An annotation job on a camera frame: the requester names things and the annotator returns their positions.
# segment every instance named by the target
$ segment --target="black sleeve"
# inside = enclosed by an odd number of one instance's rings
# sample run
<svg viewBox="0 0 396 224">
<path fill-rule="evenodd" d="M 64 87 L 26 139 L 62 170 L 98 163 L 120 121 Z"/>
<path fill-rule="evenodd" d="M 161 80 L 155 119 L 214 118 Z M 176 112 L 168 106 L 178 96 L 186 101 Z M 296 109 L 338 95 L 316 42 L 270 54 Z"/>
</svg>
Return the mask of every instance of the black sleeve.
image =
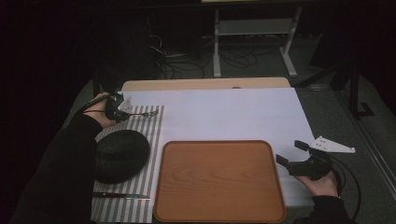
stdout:
<svg viewBox="0 0 396 224">
<path fill-rule="evenodd" d="M 10 223 L 90 223 L 95 136 L 101 125 L 75 115 L 49 144 Z"/>
<path fill-rule="evenodd" d="M 353 224 L 349 219 L 344 202 L 332 196 L 316 196 L 312 198 L 314 211 L 308 218 L 309 224 Z"/>
</svg>

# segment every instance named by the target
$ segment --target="brown tray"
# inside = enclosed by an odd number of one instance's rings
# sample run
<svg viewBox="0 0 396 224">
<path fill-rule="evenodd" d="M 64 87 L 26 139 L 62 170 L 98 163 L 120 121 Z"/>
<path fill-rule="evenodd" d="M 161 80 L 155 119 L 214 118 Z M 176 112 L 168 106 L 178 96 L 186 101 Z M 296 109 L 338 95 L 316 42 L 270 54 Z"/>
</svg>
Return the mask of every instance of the brown tray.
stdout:
<svg viewBox="0 0 396 224">
<path fill-rule="evenodd" d="M 167 143 L 154 216 L 164 222 L 281 222 L 286 208 L 271 146 L 264 141 Z"/>
</svg>

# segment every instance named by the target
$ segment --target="striped placemat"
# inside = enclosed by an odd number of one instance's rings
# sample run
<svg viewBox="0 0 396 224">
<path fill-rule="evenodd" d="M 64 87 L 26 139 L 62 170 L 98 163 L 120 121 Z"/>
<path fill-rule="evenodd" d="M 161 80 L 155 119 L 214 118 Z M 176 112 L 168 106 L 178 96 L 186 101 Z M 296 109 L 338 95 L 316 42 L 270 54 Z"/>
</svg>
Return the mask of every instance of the striped placemat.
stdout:
<svg viewBox="0 0 396 224">
<path fill-rule="evenodd" d="M 153 185 L 154 171 L 158 170 L 161 157 L 158 150 L 160 141 L 161 125 L 163 121 L 163 105 L 134 106 L 133 113 L 144 113 L 159 110 L 159 114 L 153 118 L 141 116 L 131 117 L 113 127 L 104 129 L 96 137 L 99 141 L 106 135 L 119 130 L 135 130 L 142 133 L 148 139 L 150 145 L 150 156 L 145 168 L 132 179 L 117 184 L 107 185 L 95 181 L 93 191 L 115 192 L 115 193 L 138 193 L 148 195 L 151 199 L 155 196 Z M 153 202 L 125 199 L 92 199 L 92 220 L 97 222 L 140 222 L 150 223 L 152 220 Z"/>
</svg>

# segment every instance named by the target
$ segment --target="black round object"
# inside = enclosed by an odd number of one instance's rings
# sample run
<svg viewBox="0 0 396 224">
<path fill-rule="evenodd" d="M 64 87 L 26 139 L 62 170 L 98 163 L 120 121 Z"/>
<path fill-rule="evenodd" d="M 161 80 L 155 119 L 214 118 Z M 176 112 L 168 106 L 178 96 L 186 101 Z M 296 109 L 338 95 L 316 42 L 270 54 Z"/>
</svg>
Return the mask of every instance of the black round object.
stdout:
<svg viewBox="0 0 396 224">
<path fill-rule="evenodd" d="M 95 178 L 104 184 L 119 184 L 143 169 L 149 160 L 149 141 L 137 131 L 110 133 L 98 142 Z"/>
</svg>

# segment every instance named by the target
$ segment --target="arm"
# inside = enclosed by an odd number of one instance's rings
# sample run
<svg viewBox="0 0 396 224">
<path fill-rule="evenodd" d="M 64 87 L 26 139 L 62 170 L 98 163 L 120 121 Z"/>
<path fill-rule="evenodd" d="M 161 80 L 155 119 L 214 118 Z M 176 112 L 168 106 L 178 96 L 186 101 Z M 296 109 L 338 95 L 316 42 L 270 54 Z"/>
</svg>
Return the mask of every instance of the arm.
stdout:
<svg viewBox="0 0 396 224">
<path fill-rule="evenodd" d="M 306 176 L 295 176 L 312 193 L 315 203 L 314 211 L 306 223 L 309 224 L 349 224 L 350 220 L 344 202 L 338 197 L 334 173 L 331 171 L 317 181 Z"/>
<path fill-rule="evenodd" d="M 101 102 L 90 109 L 105 105 Z M 10 223 L 89 223 L 95 136 L 113 124 L 100 112 L 75 115 L 49 144 Z"/>
</svg>

